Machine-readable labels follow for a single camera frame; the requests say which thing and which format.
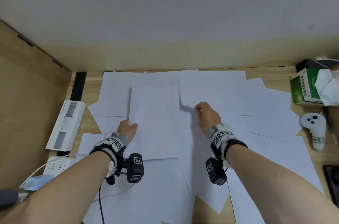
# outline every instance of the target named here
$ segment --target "black cable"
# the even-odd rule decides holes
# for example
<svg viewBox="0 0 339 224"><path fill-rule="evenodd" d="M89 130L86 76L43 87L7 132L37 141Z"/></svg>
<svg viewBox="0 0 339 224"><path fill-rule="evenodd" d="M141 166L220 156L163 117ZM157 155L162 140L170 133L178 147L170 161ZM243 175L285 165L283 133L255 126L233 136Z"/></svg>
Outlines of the black cable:
<svg viewBox="0 0 339 224"><path fill-rule="evenodd" d="M101 186L99 188L99 205L100 205L100 212L101 212L101 218L102 218L102 224L105 224L104 220L104 213L102 212L102 206L101 206Z"/></svg>

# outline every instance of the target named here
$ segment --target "paper stack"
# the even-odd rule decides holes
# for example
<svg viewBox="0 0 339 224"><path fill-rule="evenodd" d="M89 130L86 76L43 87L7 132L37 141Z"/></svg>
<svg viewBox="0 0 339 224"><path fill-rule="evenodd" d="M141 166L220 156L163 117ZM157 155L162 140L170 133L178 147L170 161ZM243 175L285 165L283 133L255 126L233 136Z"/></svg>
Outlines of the paper stack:
<svg viewBox="0 0 339 224"><path fill-rule="evenodd" d="M99 101L89 109L102 133L116 131L126 118L130 124L138 123L124 154L142 154L145 167L144 177L130 190L103 199L105 218L114 216L117 223L190 223L196 195L220 213L231 192L237 223L262 221L232 170L227 171L230 190L209 180L205 161L213 153L193 109L203 101L249 148L299 172L321 189L305 144L295 137L299 117L290 110L290 93L267 89L260 78L246 80L244 71L105 72ZM76 161L99 138L84 134ZM113 186L103 183L103 198L130 186L124 177L116 181ZM246 211L242 205L251 207L250 222L242 218ZM93 203L84 222L98 223L100 218L98 203Z"/></svg>

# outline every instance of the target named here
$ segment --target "white controller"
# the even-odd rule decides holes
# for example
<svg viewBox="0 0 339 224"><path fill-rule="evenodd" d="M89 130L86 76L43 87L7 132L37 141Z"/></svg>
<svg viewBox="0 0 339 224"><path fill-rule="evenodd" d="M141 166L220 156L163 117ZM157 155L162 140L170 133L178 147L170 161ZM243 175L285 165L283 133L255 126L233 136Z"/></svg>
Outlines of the white controller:
<svg viewBox="0 0 339 224"><path fill-rule="evenodd" d="M316 150L324 149L326 119L317 113L307 113L300 117L300 124L312 133L312 145Z"/></svg>

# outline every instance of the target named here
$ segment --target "white cable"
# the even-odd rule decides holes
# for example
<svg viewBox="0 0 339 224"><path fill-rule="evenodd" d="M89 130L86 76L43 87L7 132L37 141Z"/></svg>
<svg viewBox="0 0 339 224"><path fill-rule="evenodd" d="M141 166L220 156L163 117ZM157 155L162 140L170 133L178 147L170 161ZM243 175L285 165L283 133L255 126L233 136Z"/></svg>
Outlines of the white cable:
<svg viewBox="0 0 339 224"><path fill-rule="evenodd" d="M114 194L111 194L111 195L107 195L107 196L101 197L101 200L106 199L106 198L111 197L111 196L121 195L121 194L127 192L128 190L130 190L131 187L134 186L134 184L135 184L135 183L133 183L131 186L129 186L126 190L124 190L124 191L122 191L122 192L114 193Z"/></svg>
<svg viewBox="0 0 339 224"><path fill-rule="evenodd" d="M28 180L28 179L30 179L34 174L36 174L37 173L37 171L38 170L40 170L42 167L45 167L47 164L49 164L50 162L54 162L54 161L56 161L56 160L58 160L58 159L60 159L60 158L64 158L64 157L67 157L67 156L69 156L70 154L67 154L67 155L64 155L64 156L60 156L60 157L58 157L58 158L56 158L56 159L54 159L54 160L51 160L51 161L49 161L49 162L46 162L44 165L41 165L39 168L37 168L21 185L20 185L20 187Z"/></svg>

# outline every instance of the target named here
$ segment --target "green medicine box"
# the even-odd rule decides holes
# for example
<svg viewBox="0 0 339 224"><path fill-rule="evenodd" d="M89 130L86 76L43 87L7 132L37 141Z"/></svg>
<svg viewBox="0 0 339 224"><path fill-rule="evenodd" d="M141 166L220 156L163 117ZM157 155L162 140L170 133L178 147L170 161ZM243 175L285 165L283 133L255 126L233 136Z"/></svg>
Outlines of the green medicine box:
<svg viewBox="0 0 339 224"><path fill-rule="evenodd" d="M314 86L317 76L317 69L305 68L291 77L291 93L295 104L323 105Z"/></svg>

